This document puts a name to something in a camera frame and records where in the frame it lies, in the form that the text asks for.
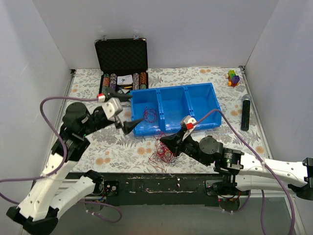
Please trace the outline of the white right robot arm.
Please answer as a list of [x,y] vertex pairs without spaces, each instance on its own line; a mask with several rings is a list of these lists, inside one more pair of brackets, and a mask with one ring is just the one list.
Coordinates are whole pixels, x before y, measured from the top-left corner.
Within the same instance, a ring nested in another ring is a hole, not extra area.
[[226,148],[212,136],[195,141],[191,136],[173,134],[160,139],[174,156],[186,154],[222,176],[220,181],[207,184],[212,195],[235,195],[240,191],[286,189],[304,200],[313,199],[313,160],[284,162],[258,160],[240,150]]

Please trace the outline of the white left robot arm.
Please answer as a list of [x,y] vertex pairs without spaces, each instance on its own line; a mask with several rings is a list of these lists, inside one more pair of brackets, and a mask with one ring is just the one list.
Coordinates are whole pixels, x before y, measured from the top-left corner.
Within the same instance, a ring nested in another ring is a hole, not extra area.
[[94,170],[84,173],[62,193],[56,192],[90,145],[88,135],[112,124],[127,135],[142,121],[121,122],[118,117],[123,110],[122,103],[131,98],[130,94],[112,91],[98,94],[91,101],[100,105],[90,113],[85,105],[87,99],[71,97],[73,103],[65,110],[61,129],[53,129],[57,140],[42,173],[33,178],[35,183],[28,195],[10,207],[6,215],[31,235],[49,235],[61,216],[73,205],[90,194],[103,194],[105,180],[101,173]]

